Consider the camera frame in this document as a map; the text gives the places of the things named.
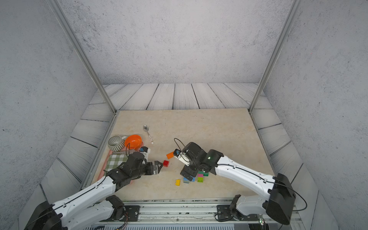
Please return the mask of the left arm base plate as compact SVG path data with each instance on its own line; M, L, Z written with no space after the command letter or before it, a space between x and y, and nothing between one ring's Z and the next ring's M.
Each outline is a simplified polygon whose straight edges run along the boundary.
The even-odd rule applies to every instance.
M115 221L137 222L139 219L140 206L128 205L116 209Z

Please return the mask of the orange long lego brick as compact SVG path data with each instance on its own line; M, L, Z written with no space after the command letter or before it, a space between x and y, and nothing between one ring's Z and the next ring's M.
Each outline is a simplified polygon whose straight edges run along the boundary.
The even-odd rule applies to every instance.
M171 159L171 158L173 158L173 157L174 157L173 152L171 152L171 153L167 154L167 155L166 155L166 157L167 157L167 159Z

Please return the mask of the red lego brick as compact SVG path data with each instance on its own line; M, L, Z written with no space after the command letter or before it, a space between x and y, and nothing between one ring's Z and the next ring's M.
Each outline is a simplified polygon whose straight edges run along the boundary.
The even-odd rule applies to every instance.
M169 163L170 163L169 161L164 160L164 161L163 161L163 165L164 165L164 167L168 167L168 166L169 166Z

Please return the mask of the dark green lego brick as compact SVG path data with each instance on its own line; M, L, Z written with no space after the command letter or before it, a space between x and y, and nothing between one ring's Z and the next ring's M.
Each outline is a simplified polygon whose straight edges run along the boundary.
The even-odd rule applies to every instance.
M203 172L203 171L198 172L198 174L203 174L204 176L209 176L209 174L207 172Z

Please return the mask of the frame post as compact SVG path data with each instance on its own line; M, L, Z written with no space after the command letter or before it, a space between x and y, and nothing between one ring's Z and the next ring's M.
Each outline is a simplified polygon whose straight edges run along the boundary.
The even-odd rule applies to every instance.
M52 12L54 13L57 21L59 22L61 28L63 29L64 33L68 37L69 41L72 43L74 50L76 51L78 57L80 58L81 62L83 63L84 67L86 68L89 76L93 80L94 84L96 85L97 90L100 92L102 98L107 103L109 109L115 115L117 113L117 109L113 105L110 97L108 96L106 90L104 89L100 79L97 76L96 71L94 70L91 62L89 61L85 51L83 50L81 43L79 42L75 32L73 31L70 23L68 22L60 4L57 0L47 0L49 7L51 8Z
M249 111L249 114L251 114L254 110L255 110L255 107L256 107L256 104L258 103L258 100L259 98L261 97L261 93L262 91L264 90L265 88L265 85L270 77L270 74L271 74L271 71L272 69L274 68L275 64L276 64L276 61L277 61L277 58L279 57L280 53L281 53L281 50L283 48L283 45L290 33L290 30L291 30L291 27L293 25L293 22L297 16L297 13L301 7L301 4L302 4L302 0L294 0L292 5L291 5L291 9L288 13L288 16L286 18L286 21L282 27L282 30L279 34L279 37L278 37L278 40L277 40L277 43L275 45L275 48L272 52L272 55L268 61L268 64L265 68L265 71L260 79L260 82L258 84L258 87L257 87L257 90L255 92L255 95L253 97L253 100L251 102L251 105L250 105L250 108L248 109Z

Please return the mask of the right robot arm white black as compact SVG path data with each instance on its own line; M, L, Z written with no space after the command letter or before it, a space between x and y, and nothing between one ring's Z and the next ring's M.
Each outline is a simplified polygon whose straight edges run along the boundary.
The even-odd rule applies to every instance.
M290 224L297 193L285 175L272 176L252 170L217 150L205 152L194 142L176 149L173 154L184 164L180 174L187 180L195 178L200 171L209 172L231 179L260 196L258 201L247 201L245 196L236 195L229 207L232 218L241 220L244 216L259 214L268 215L283 225Z

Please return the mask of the orange plastic bowl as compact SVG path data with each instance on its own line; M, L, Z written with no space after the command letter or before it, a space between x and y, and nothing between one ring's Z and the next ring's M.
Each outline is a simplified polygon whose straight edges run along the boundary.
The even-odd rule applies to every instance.
M131 135L125 139L125 147L128 150L139 150L143 147L143 140L140 135Z

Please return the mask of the green checkered cloth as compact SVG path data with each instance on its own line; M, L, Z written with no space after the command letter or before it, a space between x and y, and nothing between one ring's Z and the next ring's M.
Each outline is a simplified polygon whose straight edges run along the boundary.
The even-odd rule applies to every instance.
M127 156L125 154L112 154L109 156L108 161L106 163L105 171L111 171L112 169L117 168L122 163L127 161Z

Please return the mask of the metal spoon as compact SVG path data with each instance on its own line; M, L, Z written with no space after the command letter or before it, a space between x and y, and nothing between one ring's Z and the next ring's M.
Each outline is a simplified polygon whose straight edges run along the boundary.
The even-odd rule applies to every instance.
M143 130L147 133L147 135L148 135L148 137L150 139L151 144L154 144L154 140L153 140L152 136L149 133L149 127L147 125L144 125L143 126Z

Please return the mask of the long blue lego brick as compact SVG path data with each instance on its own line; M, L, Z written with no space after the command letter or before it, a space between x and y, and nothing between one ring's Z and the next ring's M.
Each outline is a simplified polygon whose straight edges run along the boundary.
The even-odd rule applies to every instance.
M189 183L195 182L195 178L192 178L192 180L188 180L188 179L186 179L186 178L184 177L184 178L183 178L183 182L184 182L185 184L189 184Z

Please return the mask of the right frame post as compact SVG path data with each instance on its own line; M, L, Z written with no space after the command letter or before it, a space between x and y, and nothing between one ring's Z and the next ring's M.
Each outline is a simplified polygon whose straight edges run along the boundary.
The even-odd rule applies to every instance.
M272 69L274 68L275 64L276 64L276 61L277 61L277 58L279 57L280 53L281 53L281 50L283 48L283 45L290 33L290 30L291 30L291 27L293 25L293 22L297 16L297 13L301 7L301 4L302 4L302 0L294 0L292 5L291 5L291 9L288 13L288 16L286 18L286 21L282 27L282 30L279 34L279 37L278 37L278 40L277 40L277 43L275 45L275 48L272 52L272 55L268 61L268 64L265 68L265 71L260 79L260 82L258 84L258 87L257 87L257 90L255 92L255 95L253 97L253 100L251 102L251 105L250 105L250 108L248 109L249 111L249 114L251 114L254 110L255 110L255 107L256 107L256 104L258 103L258 100L259 98L261 97L261 93L262 91L264 90L265 88L265 85L270 77L270 74L271 74L271 71Z

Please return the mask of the left frame post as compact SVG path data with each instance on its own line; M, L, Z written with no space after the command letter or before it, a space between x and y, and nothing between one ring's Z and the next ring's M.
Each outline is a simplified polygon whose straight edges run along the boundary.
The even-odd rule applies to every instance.
M78 57L80 58L81 62L83 63L84 67L86 68L89 76L93 80L94 84L96 85L97 90L100 92L102 98L107 103L109 109L115 115L117 113L117 109L113 105L110 97L108 96L106 90L104 89L100 79L97 76L96 71L94 70L91 62L89 61L85 51L83 50L81 43L79 42L75 32L73 31L70 23L68 22L60 4L57 0L47 0L49 7L51 8L52 12L54 13L57 21L59 22L61 28L63 29L64 33L68 37L69 41L72 43L74 50L76 51Z

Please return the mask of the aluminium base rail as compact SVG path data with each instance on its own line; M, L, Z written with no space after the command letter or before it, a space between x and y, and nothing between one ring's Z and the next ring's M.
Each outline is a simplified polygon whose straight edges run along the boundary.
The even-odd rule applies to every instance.
M137 222L128 222L126 230L303 230L298 212L293 212L289 225L282 225L268 215L257 214L258 221L215 220L217 205L231 205L229 198L128 201L140 206Z

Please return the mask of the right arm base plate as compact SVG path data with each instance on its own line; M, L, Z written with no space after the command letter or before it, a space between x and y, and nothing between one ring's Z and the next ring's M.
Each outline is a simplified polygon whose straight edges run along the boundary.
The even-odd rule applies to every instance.
M256 214L245 216L235 210L230 209L230 205L217 205L217 211L214 215L215 220L218 222L226 221L258 221L259 218Z

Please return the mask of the pink tray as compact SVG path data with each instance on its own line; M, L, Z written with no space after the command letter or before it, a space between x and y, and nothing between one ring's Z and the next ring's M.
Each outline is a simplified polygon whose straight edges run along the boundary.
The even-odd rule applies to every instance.
M106 163L108 161L108 158L110 155L112 154L125 154L126 156L128 154L132 154L133 150L126 150L126 147L124 147L121 151L119 152L112 152L109 148L108 148L108 153L105 157L102 158L102 166L101 168L97 171L97 177L95 178L95 181L100 180L103 176L105 176L107 174L107 172L104 170L106 167Z

